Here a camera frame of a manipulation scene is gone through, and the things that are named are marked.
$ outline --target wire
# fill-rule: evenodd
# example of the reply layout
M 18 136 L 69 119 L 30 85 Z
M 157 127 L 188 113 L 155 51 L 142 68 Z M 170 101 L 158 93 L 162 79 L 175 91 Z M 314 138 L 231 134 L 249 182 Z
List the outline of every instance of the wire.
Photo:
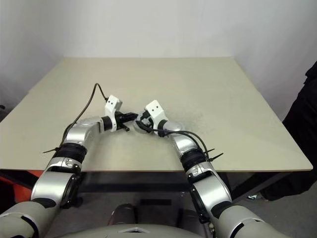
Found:
M 195 133 L 191 132 L 191 131 L 187 131 L 187 130 L 179 130 L 179 131 L 174 131 L 174 130 L 161 130 L 161 129 L 153 129 L 153 128 L 150 128 L 150 127 L 147 127 L 145 125 L 143 125 L 141 122 L 137 123 L 137 125 L 143 129 L 143 130 L 149 130 L 149 131 L 158 131 L 158 132 L 164 132 L 166 135 L 168 134 L 181 134 L 181 135 L 185 135 L 189 138 L 191 138 L 195 144 L 197 145 L 198 148 L 201 148 L 197 142 L 197 140 L 195 140 L 192 136 L 190 136 L 189 134 L 192 134 L 193 136 L 195 136 L 200 142 L 201 144 L 203 145 L 204 147 L 204 150 L 205 150 L 205 154 L 206 154 L 206 157 L 209 159 L 209 154 L 208 154 L 208 149 L 204 143 L 204 141 Z
M 92 93 L 91 93 L 91 95 L 90 95 L 90 98 L 89 98 L 87 104 L 85 105 L 85 107 L 83 108 L 83 110 L 79 113 L 79 115 L 76 117 L 76 119 L 75 119 L 70 125 L 68 125 L 68 126 L 65 128 L 64 133 L 63 133 L 63 137 L 62 137 L 62 140 L 61 140 L 59 146 L 56 147 L 55 149 L 45 151 L 44 153 L 47 153 L 47 152 L 50 152 L 50 151 L 56 151 L 56 150 L 58 150 L 59 147 L 62 146 L 62 144 L 63 144 L 63 142 L 64 142 L 64 140 L 65 140 L 65 138 L 66 138 L 66 136 L 67 136 L 67 134 L 68 134 L 68 132 L 69 132 L 69 130 L 77 123 L 77 121 L 80 119 L 80 117 L 82 116 L 82 114 L 83 114 L 83 113 L 86 111 L 86 109 L 89 107 L 89 105 L 90 105 L 90 103 L 91 103 L 91 101 L 92 101 L 92 99 L 93 99 L 93 97 L 94 97 L 94 95 L 95 95 L 95 91 L 96 91 L 97 86 L 99 87 L 99 90 L 100 90 L 100 92 L 101 92 L 103 98 L 105 99 L 105 101 L 108 100 L 108 98 L 105 96 L 103 90 L 101 89 L 100 84 L 95 83 L 94 88 L 93 88 L 93 91 L 92 91 Z

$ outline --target black fabric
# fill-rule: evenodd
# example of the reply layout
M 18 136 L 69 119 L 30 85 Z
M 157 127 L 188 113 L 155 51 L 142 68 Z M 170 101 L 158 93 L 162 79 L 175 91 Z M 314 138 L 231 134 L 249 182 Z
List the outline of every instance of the black fabric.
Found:
M 317 180 L 317 62 L 306 76 L 305 85 L 283 124 L 314 168 L 307 172 L 293 172 L 263 189 L 261 194 L 271 201 L 305 192 Z
M 1 202 L 0 202 L 0 214 L 13 205 L 14 202 L 14 191 L 13 186 L 11 184 L 7 184 L 0 180 L 0 194 L 1 194 Z

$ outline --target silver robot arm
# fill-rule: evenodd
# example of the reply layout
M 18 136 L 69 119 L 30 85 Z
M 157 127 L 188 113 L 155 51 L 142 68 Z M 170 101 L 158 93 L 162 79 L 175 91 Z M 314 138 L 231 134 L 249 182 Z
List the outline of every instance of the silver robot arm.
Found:
M 226 184 L 197 144 L 188 136 L 164 131 L 182 131 L 184 126 L 171 122 L 154 100 L 136 118 L 138 130 L 164 137 L 173 143 L 186 172 L 190 194 L 201 223 L 212 223 L 218 238 L 286 238 L 247 208 L 232 204 Z
M 21 202 L 0 214 L 0 238 L 42 238 L 60 209 L 76 205 L 82 162 L 94 140 L 106 130 L 129 130 L 123 123 L 136 114 L 119 112 L 122 102 L 107 100 L 105 117 L 77 122 L 69 129 L 43 174 L 37 180 L 31 200 Z

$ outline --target beige tabletop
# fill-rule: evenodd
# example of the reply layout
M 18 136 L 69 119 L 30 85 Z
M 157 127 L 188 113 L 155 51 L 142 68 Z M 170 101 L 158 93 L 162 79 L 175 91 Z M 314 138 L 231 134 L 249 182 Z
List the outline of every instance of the beige tabletop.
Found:
M 87 103 L 94 83 L 139 112 L 157 99 L 170 120 L 200 135 L 217 171 L 303 171 L 312 165 L 233 58 L 66 58 L 0 123 L 0 168 L 43 170 L 64 128 Z M 83 118 L 104 116 L 97 91 Z M 104 133 L 84 171 L 182 171 L 165 138 L 132 125 Z

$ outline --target gray floor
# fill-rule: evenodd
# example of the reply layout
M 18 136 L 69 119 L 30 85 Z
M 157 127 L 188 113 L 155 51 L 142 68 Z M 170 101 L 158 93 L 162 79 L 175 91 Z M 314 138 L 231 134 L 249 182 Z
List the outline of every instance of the gray floor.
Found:
M 193 209 L 190 196 L 183 193 L 82 193 L 80 208 L 63 210 L 55 219 L 48 238 L 70 232 L 104 226 L 120 204 L 138 204 L 140 198 L 173 198 L 179 206 Z M 239 204 L 251 209 L 282 233 L 294 238 L 317 237 L 317 184 L 301 195 L 274 202 L 243 200 Z

